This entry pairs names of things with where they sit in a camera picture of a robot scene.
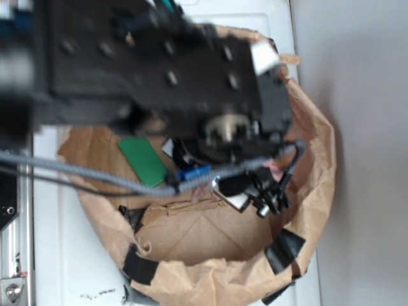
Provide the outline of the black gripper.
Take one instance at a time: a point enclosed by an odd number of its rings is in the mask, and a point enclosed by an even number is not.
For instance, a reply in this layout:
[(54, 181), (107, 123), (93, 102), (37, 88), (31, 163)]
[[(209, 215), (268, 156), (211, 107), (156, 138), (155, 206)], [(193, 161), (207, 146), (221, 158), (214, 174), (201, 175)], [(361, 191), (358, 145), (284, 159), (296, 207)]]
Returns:
[(171, 157), (180, 170), (209, 165), (212, 189), (239, 212), (254, 205), (257, 215), (280, 214), (290, 203), (285, 189), (292, 167), (283, 171), (280, 182), (256, 186), (255, 194), (247, 175), (291, 150), (284, 137), (292, 125), (289, 96), (282, 76), (274, 69), (281, 65), (269, 41), (251, 45), (251, 55), (261, 102), (258, 115), (225, 113), (205, 121), (196, 138), (174, 138)]

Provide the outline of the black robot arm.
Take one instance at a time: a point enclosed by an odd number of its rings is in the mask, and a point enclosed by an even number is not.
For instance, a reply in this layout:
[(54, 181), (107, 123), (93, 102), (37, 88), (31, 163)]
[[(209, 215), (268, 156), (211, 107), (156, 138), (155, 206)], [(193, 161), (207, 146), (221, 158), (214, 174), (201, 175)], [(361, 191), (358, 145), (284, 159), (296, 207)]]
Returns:
[[(155, 197), (253, 172), (288, 147), (281, 65), (269, 41), (196, 24), (173, 1), (2, 1), (1, 172), (33, 166)], [(169, 136), (192, 142), (194, 160), (212, 169), (159, 189), (24, 156), (42, 125)]]

